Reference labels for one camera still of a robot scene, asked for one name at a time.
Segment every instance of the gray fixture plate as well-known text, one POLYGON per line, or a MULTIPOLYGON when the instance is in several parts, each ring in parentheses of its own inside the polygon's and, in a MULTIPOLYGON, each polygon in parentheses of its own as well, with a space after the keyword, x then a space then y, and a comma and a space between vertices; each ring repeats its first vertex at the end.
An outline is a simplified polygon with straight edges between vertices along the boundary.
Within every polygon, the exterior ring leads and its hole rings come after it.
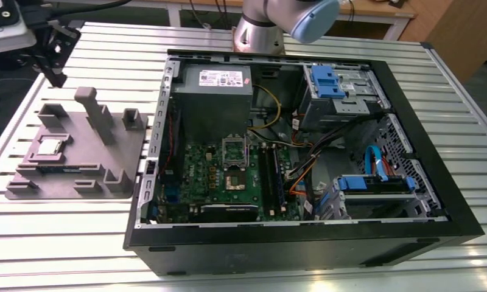
MULTIPOLYGON (((115 144, 106 146, 97 131, 89 122, 87 113, 69 112, 69 117, 60 117, 63 128, 40 127, 35 140, 32 141, 24 163, 30 163, 28 157, 38 153, 43 136, 51 138, 55 134, 70 134, 73 143, 66 144, 63 153, 66 155, 66 165, 102 164, 105 172, 110 169, 115 178, 125 170, 131 185, 134 185, 138 165, 141 160, 142 145, 147 132, 149 115, 141 114, 143 121, 142 130, 127 131, 123 125, 123 114, 113 113, 114 126, 111 131, 115 137, 115 144)), ((130 198, 134 188, 127 188, 122 192, 110 191, 105 184, 105 172, 99 175, 85 175, 83 173, 48 173, 44 175, 22 176, 15 174, 14 182, 31 180, 39 187, 36 192, 6 192, 10 200, 60 200, 60 199, 122 199, 130 198), (97 180, 102 192, 78 193, 74 188, 75 180, 97 180)))

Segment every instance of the green motherboard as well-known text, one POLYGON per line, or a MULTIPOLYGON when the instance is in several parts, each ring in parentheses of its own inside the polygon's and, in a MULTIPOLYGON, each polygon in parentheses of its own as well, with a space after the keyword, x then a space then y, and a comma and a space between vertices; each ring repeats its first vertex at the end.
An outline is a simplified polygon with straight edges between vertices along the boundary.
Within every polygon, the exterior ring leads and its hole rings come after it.
POLYGON ((258 206, 257 221, 300 220, 298 199, 287 197, 279 178, 292 168, 289 149, 266 144, 241 149, 227 144, 223 152, 223 144, 187 144, 179 200, 167 205, 170 222, 190 223, 198 206, 217 204, 258 206), (247 167, 225 169, 225 153, 226 159, 247 159, 247 167))

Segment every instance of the power supply label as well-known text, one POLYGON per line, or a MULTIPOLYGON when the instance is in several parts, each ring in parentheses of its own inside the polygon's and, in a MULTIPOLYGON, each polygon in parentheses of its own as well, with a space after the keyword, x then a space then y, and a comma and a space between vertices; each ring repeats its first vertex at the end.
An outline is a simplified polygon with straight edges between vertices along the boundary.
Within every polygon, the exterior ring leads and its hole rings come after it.
POLYGON ((243 87, 245 75, 242 71, 202 70, 201 86, 243 87))

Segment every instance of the ram slot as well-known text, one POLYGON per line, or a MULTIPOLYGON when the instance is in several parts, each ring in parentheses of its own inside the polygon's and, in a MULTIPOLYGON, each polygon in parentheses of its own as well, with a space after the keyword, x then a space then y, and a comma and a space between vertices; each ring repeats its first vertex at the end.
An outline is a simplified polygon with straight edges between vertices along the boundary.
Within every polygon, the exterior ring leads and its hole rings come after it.
POLYGON ((286 193, 283 192, 283 176, 279 163, 278 149, 273 149, 273 157, 275 159, 275 190, 277 200, 279 202, 279 209, 282 212, 286 211, 286 193))
POLYGON ((278 199, 278 193, 283 190, 282 186, 278 186, 278 180, 277 180, 277 159, 275 159, 275 148, 269 148, 266 151, 267 156, 267 170, 269 170, 269 183, 271 185, 271 192, 270 197, 273 198, 273 207, 275 210, 275 214, 281 211, 281 203, 278 199))
POLYGON ((262 205, 266 215, 275 215, 274 200, 273 200, 273 184, 270 180, 267 149, 263 147, 258 153, 258 167, 261 174, 262 185, 262 205))

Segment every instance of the white table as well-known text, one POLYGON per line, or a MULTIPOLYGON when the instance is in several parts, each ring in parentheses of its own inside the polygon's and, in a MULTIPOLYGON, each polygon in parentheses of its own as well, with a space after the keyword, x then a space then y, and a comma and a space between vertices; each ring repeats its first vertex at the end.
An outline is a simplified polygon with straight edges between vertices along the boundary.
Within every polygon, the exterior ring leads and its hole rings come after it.
MULTIPOLYGON (((67 3, 82 3, 82 4, 105 4, 111 2, 111 0, 55 0, 52 2, 67 2, 67 3)), ((170 18, 170 26, 182 27, 181 22, 181 10, 193 10, 193 6, 189 3, 177 3, 167 1, 157 1, 157 0, 133 0, 126 4, 127 7, 145 7, 145 8, 155 8, 155 9, 167 9, 169 18, 170 18)), ((206 5, 206 4, 195 4, 197 11, 215 11, 219 9, 217 5, 206 5)), ((242 14, 242 7, 227 6, 229 13, 242 14)), ((414 15, 405 15, 406 18, 402 17, 388 17, 388 16, 370 16, 370 15, 356 15, 354 22, 360 23, 384 23, 390 24, 390 28, 388 30, 388 34, 385 35, 385 40, 397 41, 401 37, 401 34, 405 31, 408 23, 412 20, 414 15)), ((349 15, 340 15, 338 20, 348 21, 349 15)))
POLYGON ((414 43, 325 38, 301 45, 286 38, 289 54, 389 63, 486 232, 465 245, 394 267, 158 277, 122 248, 130 200, 7 200, 44 103, 83 111, 74 91, 94 86, 111 112, 131 107, 154 114, 167 49, 231 48, 222 30, 89 23, 82 31, 66 87, 39 77, 0 138, 0 291, 487 291, 487 119, 436 53, 414 43))

